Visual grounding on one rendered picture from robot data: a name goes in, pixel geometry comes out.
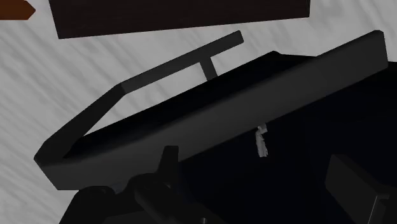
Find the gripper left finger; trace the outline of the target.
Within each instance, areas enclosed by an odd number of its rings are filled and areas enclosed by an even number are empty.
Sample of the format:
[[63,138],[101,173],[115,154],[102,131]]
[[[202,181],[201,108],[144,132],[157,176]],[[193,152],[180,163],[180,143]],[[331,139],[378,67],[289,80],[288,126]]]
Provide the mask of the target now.
[[103,224],[106,218],[146,212],[157,224],[224,224],[204,205],[188,202],[178,192],[177,146],[166,146],[154,173],[130,178],[117,194],[109,186],[79,190],[59,224]]

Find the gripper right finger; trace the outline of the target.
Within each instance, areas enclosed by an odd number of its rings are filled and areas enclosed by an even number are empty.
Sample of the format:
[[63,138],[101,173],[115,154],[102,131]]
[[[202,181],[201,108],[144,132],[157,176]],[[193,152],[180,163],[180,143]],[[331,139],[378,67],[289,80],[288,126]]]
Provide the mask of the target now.
[[354,224],[397,224],[397,188],[379,183],[347,155],[330,157],[324,184]]

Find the small white figure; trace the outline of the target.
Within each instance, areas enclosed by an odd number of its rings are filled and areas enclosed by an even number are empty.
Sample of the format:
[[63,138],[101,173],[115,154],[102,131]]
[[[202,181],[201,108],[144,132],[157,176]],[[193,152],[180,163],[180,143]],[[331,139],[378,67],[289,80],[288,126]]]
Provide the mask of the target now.
[[266,132],[268,132],[268,130],[265,124],[258,126],[258,129],[255,132],[256,145],[257,145],[259,157],[268,156],[268,149],[266,147],[265,140],[263,138],[263,135]]

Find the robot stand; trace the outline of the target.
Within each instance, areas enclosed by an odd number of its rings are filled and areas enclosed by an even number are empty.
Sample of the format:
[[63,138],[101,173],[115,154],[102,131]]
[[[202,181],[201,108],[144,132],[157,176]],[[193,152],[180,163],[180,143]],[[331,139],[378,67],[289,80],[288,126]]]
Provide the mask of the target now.
[[307,18],[310,0],[48,0],[60,39]]

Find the brown angular object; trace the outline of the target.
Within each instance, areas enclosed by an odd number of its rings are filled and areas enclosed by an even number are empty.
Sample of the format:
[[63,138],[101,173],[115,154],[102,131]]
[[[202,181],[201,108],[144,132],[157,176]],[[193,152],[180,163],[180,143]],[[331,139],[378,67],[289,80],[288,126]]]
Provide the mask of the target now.
[[0,0],[0,20],[28,20],[35,12],[26,0]]

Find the black furniture with rail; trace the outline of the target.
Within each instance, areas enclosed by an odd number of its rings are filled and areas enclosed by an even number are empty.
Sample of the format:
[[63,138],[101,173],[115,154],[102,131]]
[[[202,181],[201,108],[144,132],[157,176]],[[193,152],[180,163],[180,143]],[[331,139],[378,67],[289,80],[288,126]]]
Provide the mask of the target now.
[[[204,46],[123,81],[49,137],[34,156],[58,190],[121,193],[177,146],[178,192],[224,224],[354,224],[326,189],[330,157],[347,155],[397,188],[397,61],[382,31],[318,56],[269,52],[156,106],[93,126],[125,95],[203,60]],[[265,124],[267,157],[255,132]],[[157,224],[146,212],[103,224]]]

